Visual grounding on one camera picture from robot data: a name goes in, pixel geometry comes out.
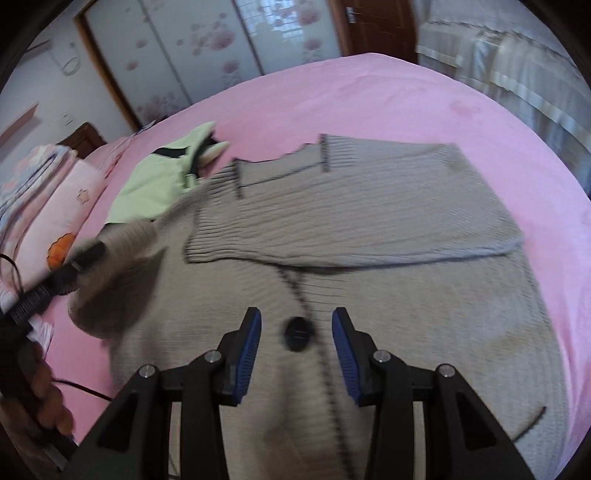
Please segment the person's left hand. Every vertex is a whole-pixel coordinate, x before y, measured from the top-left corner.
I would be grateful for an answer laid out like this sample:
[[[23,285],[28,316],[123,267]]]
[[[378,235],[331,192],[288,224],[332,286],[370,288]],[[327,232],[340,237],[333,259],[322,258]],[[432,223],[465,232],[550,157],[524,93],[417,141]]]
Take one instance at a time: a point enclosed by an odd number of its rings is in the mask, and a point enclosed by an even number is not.
[[[61,390],[53,383],[53,372],[44,359],[42,347],[33,343],[32,350],[34,363],[29,383],[35,396],[41,400],[37,421],[44,428],[56,428],[62,435],[70,437],[74,427],[73,415],[64,405]],[[1,400],[1,423],[21,454],[46,459],[29,436],[32,421],[18,401]]]

